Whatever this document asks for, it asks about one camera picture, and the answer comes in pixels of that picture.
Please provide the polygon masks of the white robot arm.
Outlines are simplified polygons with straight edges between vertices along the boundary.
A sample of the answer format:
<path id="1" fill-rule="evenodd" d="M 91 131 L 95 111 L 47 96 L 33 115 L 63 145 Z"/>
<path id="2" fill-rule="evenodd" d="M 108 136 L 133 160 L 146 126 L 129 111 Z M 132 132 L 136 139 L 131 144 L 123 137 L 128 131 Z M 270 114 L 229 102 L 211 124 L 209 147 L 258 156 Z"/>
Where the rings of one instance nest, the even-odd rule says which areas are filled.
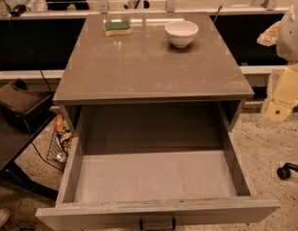
<path id="1" fill-rule="evenodd" d="M 266 120 L 282 122 L 298 105 L 298 0 L 280 21 L 260 34 L 257 43 L 276 45 L 277 55 L 287 60 L 285 68 L 274 70 L 269 76 L 267 97 L 261 108 Z"/>

